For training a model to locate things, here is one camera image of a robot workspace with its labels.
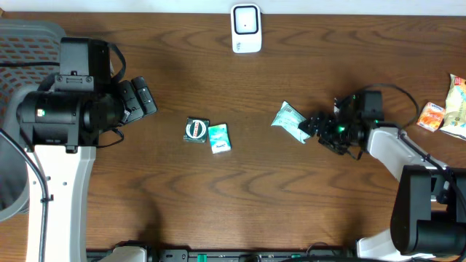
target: brown tabletop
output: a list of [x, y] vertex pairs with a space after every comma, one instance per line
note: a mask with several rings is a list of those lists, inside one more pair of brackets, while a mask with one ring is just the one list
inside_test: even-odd
[[[449, 73], [466, 77], [466, 18], [263, 15], [262, 50], [236, 55], [229, 15], [11, 13], [69, 36], [112, 41], [126, 78], [144, 76], [159, 112], [98, 150], [90, 179], [87, 247], [122, 240], [193, 249], [353, 245], [386, 229], [397, 181], [369, 155], [356, 162], [270, 127], [284, 100], [309, 116], [365, 84], [388, 82], [424, 106], [445, 106]], [[384, 90], [386, 119], [409, 100]], [[188, 116], [227, 123], [232, 150], [183, 141]], [[418, 126], [409, 136], [466, 167], [466, 142]], [[116, 139], [109, 135], [106, 143]], [[27, 215], [0, 224], [0, 261], [24, 261]]]

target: white backdrop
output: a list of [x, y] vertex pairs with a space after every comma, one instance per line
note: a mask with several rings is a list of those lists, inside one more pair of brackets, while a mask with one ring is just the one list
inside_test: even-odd
[[[232, 0], [0, 0], [5, 11], [229, 13]], [[255, 0], [264, 14], [466, 15], [466, 0]]]

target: gray plastic basket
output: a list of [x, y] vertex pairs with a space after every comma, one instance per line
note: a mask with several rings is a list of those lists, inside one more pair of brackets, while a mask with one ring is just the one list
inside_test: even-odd
[[[0, 19], [0, 62], [58, 62], [65, 31], [54, 23]], [[57, 66], [0, 68], [0, 127], [16, 141], [16, 108]], [[24, 160], [0, 140], [0, 222], [28, 209], [29, 188]]]

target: chip bag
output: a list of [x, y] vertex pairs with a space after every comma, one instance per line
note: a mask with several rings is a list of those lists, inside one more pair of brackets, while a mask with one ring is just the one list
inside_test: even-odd
[[444, 115], [445, 109], [429, 102], [425, 105], [424, 109], [422, 109], [422, 113], [417, 120], [417, 124], [431, 132], [434, 132], [440, 127]]
[[450, 75], [450, 91], [446, 97], [445, 122], [440, 131], [466, 140], [466, 83], [464, 79]]

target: orange packet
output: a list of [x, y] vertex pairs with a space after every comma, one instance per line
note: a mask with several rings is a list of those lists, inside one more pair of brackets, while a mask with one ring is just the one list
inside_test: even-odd
[[431, 132], [436, 131], [443, 121], [445, 109], [437, 106], [434, 103], [427, 103], [422, 109], [421, 116], [417, 120], [417, 124]]

